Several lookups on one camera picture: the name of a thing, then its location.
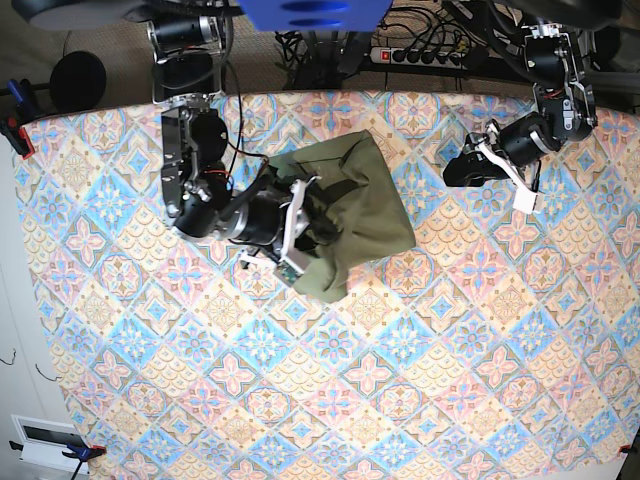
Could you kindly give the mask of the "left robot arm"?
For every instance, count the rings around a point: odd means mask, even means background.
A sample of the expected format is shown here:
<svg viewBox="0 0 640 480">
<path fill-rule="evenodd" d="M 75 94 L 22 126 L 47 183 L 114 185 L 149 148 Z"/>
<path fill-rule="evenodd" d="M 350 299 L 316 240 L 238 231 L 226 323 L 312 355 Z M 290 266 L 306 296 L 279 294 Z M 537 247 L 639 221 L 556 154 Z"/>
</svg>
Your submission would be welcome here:
<svg viewBox="0 0 640 480">
<path fill-rule="evenodd" d="M 444 168 L 443 180 L 464 188 L 510 179 L 537 193 L 542 158 L 585 139 L 597 126 L 578 37 L 562 24 L 526 13 L 519 22 L 509 21 L 492 1 L 484 24 L 492 49 L 532 83 L 535 110 L 507 126 L 491 120 L 484 132 L 468 134 L 460 154 Z"/>
</svg>

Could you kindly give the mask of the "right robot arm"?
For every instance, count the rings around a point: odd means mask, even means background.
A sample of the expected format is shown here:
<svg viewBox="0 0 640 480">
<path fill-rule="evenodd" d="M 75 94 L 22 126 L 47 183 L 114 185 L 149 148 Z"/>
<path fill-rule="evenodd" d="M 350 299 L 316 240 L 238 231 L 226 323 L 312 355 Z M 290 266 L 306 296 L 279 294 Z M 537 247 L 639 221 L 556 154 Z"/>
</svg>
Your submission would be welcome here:
<svg viewBox="0 0 640 480">
<path fill-rule="evenodd" d="M 267 156 L 243 190 L 234 186 L 242 136 L 232 135 L 212 105 L 233 68 L 233 9 L 211 14 L 159 11 L 147 26 L 154 50 L 154 99 L 162 113 L 162 196 L 173 228 L 199 241 L 227 240 L 244 248 L 244 264 L 265 261 L 282 273 L 304 273 L 320 245 L 340 232 L 318 199 L 318 176 L 285 174 Z"/>
</svg>

